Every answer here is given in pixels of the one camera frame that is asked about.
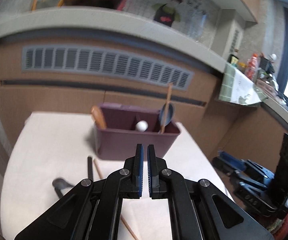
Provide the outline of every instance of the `orange bottle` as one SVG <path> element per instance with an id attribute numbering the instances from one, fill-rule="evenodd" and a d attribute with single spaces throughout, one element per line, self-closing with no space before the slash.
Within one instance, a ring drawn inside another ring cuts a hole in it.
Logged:
<path id="1" fill-rule="evenodd" d="M 252 57 L 247 61 L 247 68 L 245 70 L 245 76 L 248 77 L 248 79 L 252 80 L 257 68 L 257 54 L 254 53 Z"/>

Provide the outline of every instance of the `wall vent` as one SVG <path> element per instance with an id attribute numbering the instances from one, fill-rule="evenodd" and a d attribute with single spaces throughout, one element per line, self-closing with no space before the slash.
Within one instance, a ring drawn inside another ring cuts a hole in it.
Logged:
<path id="1" fill-rule="evenodd" d="M 233 36 L 231 47 L 229 48 L 229 53 L 230 54 L 233 54 L 235 52 L 236 43 L 237 43 L 237 39 L 238 39 L 239 33 L 240 33 L 239 30 L 236 29 L 235 32 L 234 32 L 234 36 Z"/>
<path id="2" fill-rule="evenodd" d="M 22 72 L 47 71 L 125 78 L 186 90 L 194 73 L 153 58 L 121 50 L 78 45 L 23 47 Z"/>

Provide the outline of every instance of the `brown wall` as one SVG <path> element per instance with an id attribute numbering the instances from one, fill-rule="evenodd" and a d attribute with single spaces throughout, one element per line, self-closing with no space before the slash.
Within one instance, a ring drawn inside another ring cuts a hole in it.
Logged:
<path id="1" fill-rule="evenodd" d="M 219 148 L 236 158 L 251 159 L 274 172 L 284 133 L 287 130 L 263 108 L 243 108 L 220 141 Z"/>
<path id="2" fill-rule="evenodd" d="M 88 84 L 104 84 L 120 86 L 124 88 L 140 89 L 166 94 L 167 89 L 156 85 L 130 81 L 105 76 L 72 74 L 72 73 L 50 73 L 50 72 L 26 72 L 21 70 L 22 48 L 31 44 L 80 44 L 92 45 L 112 49 L 120 49 L 137 53 L 143 56 L 156 58 L 177 65 L 194 72 L 193 79 L 186 91 L 172 91 L 172 95 L 182 98 L 199 100 L 207 104 L 213 94 L 219 79 L 193 68 L 183 62 L 164 57 L 160 54 L 137 49 L 113 42 L 81 38 L 51 38 L 34 39 L 29 41 L 18 41 L 8 44 L 0 44 L 0 81 L 2 80 L 52 80 L 83 82 Z M 105 91 L 56 88 L 31 85 L 1 85 L 0 82 L 0 118 L 8 139 L 14 145 L 24 121 L 32 111 L 60 111 L 73 113 L 89 113 L 93 104 L 104 101 Z M 107 92 L 105 101 L 117 102 L 126 105 L 137 105 L 159 109 L 164 104 L 163 99 L 144 97 L 131 94 L 120 94 Z M 194 139 L 197 139 L 198 124 L 204 115 L 206 107 L 196 106 L 188 103 L 172 102 L 175 105 L 177 119 L 184 124 Z"/>
<path id="3" fill-rule="evenodd" d="M 217 146 L 229 128 L 237 119 L 242 106 L 220 102 L 217 95 L 209 102 L 203 119 L 198 126 L 196 143 L 207 158 Z"/>

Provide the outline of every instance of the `bottle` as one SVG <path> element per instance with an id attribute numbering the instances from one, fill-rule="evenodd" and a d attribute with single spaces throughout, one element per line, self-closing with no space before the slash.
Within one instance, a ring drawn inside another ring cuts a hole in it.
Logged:
<path id="1" fill-rule="evenodd" d="M 247 68 L 245 70 L 245 76 L 252 80 L 257 68 L 257 54 L 254 53 L 252 57 L 247 61 Z"/>
<path id="2" fill-rule="evenodd" d="M 244 74 L 245 70 L 246 70 L 246 64 L 243 62 L 238 62 L 237 63 L 237 69 Z"/>

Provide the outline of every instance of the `white tablecloth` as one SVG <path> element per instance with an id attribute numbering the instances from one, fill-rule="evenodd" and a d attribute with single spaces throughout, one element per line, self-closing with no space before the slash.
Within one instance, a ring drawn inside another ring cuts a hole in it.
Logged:
<path id="1" fill-rule="evenodd" d="M 195 141 L 181 123 L 177 125 L 181 134 L 164 157 L 167 167 L 186 179 L 208 179 L 230 197 Z M 86 114 L 32 113 L 16 142 L 4 177 L 0 217 L 6 240 L 13 240 L 58 200 L 53 179 L 62 177 L 75 185 L 87 178 L 87 157 L 95 157 L 93 126 L 91 116 Z M 98 163 L 105 177 L 124 165 L 122 161 L 99 159 Z M 99 180 L 95 167 L 93 172 L 94 180 Z M 147 162 L 143 197 L 124 200 L 122 215 L 139 239 L 172 239 L 167 200 L 149 198 Z M 134 240 L 122 223 L 118 238 Z"/>

